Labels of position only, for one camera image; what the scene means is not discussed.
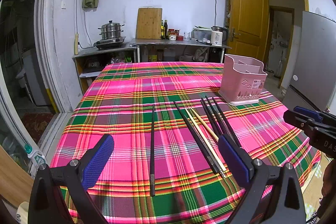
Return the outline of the white electric kettle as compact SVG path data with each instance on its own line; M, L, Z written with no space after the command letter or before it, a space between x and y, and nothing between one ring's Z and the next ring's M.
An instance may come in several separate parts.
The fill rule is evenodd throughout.
M228 39L228 29L225 27L212 26L210 42L216 46L226 45Z

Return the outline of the power strip on wall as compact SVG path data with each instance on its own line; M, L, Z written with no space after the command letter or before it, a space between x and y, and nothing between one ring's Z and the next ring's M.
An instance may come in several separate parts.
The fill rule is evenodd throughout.
M74 55L78 55L78 46L79 46L79 34L76 32L74 39Z

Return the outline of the steel kitchen counter table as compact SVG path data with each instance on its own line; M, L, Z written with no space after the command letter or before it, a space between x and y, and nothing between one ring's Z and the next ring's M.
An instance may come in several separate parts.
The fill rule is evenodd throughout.
M216 46L213 44L200 43L196 40L150 40L150 39L133 39L131 46L137 47L137 61L147 62L150 55L157 55L158 51L162 51L159 61L195 61L209 62L210 48L221 51L217 63L222 63L224 53L231 49L227 45Z

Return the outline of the induction cooktop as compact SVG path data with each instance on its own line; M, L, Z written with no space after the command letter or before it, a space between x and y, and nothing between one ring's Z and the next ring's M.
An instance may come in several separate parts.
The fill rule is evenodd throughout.
M114 39L101 39L94 43L94 47L99 50L111 49L120 47L120 45L125 41L125 36L121 36L119 38Z

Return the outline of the wooden cutting board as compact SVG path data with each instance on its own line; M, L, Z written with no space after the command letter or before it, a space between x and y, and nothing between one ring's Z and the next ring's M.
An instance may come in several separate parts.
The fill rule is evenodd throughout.
M139 8L137 16L136 39L161 38L162 8Z

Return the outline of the dark oil bottle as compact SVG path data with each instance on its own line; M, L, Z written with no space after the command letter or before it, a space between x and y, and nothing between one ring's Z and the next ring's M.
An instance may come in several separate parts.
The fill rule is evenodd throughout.
M167 25L167 19L165 19L163 24L163 30L164 30L164 39L168 39L168 25Z

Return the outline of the long black chopstick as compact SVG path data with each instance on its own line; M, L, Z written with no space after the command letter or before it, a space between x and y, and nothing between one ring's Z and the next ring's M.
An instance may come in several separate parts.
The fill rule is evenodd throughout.
M178 105L176 104L176 102L174 102L174 104L175 104L175 107L177 108L179 114L181 115L184 123L186 124L187 128L189 129L189 132L193 136L196 144L198 145L198 147L199 147L199 149L200 149L203 157L205 158L206 162L210 166L212 172L214 174L218 174L219 173L219 169L216 166L216 164L214 163L213 159L211 158L210 153L205 148L205 145L199 139L199 137L198 137L197 133L195 132L194 128L192 127L192 125L190 124L190 122L188 121L188 119L186 118L186 116L182 113L181 109L178 107Z

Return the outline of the red lidded jar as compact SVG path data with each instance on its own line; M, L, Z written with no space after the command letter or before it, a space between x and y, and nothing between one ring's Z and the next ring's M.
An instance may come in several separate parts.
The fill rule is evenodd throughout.
M177 39L177 34L175 32L175 29L168 29L167 37L168 37L169 40L176 40Z

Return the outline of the clear plastic container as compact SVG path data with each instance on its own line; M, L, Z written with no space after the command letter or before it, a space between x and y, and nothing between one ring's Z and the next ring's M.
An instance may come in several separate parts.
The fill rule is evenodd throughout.
M194 27L191 32L191 38L201 41L207 42L211 39L212 29L205 27Z

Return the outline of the pink plaid tablecloth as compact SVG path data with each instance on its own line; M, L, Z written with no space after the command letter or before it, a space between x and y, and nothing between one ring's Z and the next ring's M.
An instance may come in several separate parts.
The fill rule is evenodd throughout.
M290 162L306 184L321 153L286 124L285 106L270 92L233 107L219 96L217 63L111 64L89 87L62 134L51 165L83 156L104 134L114 151L89 194L109 223L224 223L244 190L229 172L214 174L174 102L206 122L201 99L214 98L242 147L268 165ZM151 112L155 107L155 196L150 196Z

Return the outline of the steel steamer pot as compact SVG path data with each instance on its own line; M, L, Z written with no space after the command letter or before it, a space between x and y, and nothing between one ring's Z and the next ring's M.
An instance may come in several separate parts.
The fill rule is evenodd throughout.
M103 24L100 28L100 35L103 40L116 39L121 37L123 32L122 27L124 24L110 20L108 23Z

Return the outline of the yellow wooden door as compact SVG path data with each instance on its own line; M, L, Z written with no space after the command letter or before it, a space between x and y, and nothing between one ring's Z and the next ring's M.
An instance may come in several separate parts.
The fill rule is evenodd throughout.
M264 59L269 0L231 0L228 53Z

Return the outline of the silver refrigerator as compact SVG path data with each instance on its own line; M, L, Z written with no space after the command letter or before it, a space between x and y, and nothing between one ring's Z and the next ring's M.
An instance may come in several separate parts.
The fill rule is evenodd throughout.
M335 95L335 21L302 13L301 40L293 75L282 103L325 111Z

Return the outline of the black chopstick lone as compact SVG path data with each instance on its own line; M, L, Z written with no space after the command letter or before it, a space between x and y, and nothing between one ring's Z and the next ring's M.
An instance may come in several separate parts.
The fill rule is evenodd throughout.
M154 156L154 124L155 124L155 107L151 112L151 140L150 140L150 196L155 196L155 156Z

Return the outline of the pale wooden chopstick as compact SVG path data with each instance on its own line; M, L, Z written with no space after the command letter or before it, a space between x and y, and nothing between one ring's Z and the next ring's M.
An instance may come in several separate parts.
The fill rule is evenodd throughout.
M198 126L198 124L196 123L196 121L194 120L193 116L190 114L190 112L188 110L186 110L187 115L189 116L190 120L192 121L193 125L195 126L195 128L197 129L199 135L201 136L201 138L203 139L204 143L206 144L207 148L210 150L211 155L213 156L213 158L215 159L219 170L221 172L224 172L226 169L222 163L222 161L219 159L219 157L217 156L217 153L215 152L215 150L212 148L212 146L210 145L209 141L207 140L206 136L204 135L204 133L202 132L201 128Z

